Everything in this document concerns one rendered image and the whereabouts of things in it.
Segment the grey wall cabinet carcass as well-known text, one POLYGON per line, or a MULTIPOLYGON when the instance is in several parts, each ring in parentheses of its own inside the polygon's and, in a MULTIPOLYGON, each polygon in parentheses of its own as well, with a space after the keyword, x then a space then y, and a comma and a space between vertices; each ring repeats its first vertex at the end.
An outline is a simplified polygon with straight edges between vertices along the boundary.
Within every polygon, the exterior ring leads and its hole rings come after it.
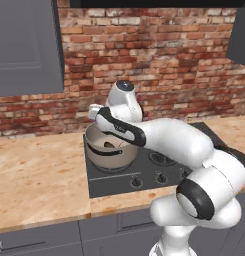
POLYGON ((58 51, 62 92, 63 92, 64 91, 65 64, 64 64, 63 44, 62 44, 62 36, 61 36, 61 30, 60 30, 60 20, 59 20, 57 0, 52 0, 52 6, 53 6, 52 7, 53 8, 53 19, 54 19, 54 27, 55 27, 55 34, 56 34, 55 37, 56 37, 56 44, 57 44, 57 51, 58 51))

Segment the grey wall cabinet door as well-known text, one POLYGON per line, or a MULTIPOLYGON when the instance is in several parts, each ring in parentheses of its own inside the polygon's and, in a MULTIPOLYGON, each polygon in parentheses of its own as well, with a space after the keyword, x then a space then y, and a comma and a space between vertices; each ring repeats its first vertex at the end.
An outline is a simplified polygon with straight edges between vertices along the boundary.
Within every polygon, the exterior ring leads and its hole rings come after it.
POLYGON ((49 93, 58 79, 51 0, 0 0, 0 96, 49 93))

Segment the black range hood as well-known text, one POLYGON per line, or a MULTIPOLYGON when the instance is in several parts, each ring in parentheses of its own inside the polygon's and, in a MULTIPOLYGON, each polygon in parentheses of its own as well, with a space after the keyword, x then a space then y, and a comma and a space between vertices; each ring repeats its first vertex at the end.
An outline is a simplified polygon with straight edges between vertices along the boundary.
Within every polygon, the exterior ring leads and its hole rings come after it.
POLYGON ((70 0, 71 8, 245 8, 245 0, 70 0))

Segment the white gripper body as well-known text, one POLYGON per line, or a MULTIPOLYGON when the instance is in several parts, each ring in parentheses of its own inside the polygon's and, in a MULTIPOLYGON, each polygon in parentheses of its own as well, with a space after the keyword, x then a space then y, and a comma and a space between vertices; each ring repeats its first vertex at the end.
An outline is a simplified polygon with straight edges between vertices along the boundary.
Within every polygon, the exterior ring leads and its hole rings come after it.
POLYGON ((97 120, 99 117, 104 116, 104 105, 91 104, 88 109, 88 118, 97 120))

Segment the dark grey hob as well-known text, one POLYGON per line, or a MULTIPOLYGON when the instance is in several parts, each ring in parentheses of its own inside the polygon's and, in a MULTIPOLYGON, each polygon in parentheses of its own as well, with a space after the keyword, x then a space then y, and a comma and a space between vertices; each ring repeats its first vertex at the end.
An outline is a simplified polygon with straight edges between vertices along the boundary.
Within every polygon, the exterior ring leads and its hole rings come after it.
POLYGON ((132 163, 115 169, 96 166, 88 158, 85 151, 89 196, 91 198, 168 187, 178 185, 183 180, 181 169, 189 169, 188 167, 161 153, 146 148, 138 148, 137 156, 132 163), (167 177, 165 184, 156 181, 158 172, 167 177), (133 176, 137 176, 143 182, 141 187, 134 188, 131 185, 133 176))

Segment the dark grey wall cabinet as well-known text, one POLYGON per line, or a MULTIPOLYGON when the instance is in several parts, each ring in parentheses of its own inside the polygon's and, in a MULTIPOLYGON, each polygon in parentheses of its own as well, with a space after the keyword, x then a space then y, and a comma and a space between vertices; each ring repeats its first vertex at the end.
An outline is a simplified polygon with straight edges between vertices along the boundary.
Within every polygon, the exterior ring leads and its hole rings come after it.
POLYGON ((226 57, 245 66, 245 8, 237 10, 226 57))

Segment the grey base cabinet drawer front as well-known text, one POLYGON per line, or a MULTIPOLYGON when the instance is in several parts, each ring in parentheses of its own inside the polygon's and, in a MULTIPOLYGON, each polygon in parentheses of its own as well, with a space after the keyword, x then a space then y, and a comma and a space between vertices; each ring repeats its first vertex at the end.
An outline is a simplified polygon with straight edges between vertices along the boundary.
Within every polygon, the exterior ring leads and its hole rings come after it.
POLYGON ((78 222, 0 234, 0 256, 83 256, 78 222))

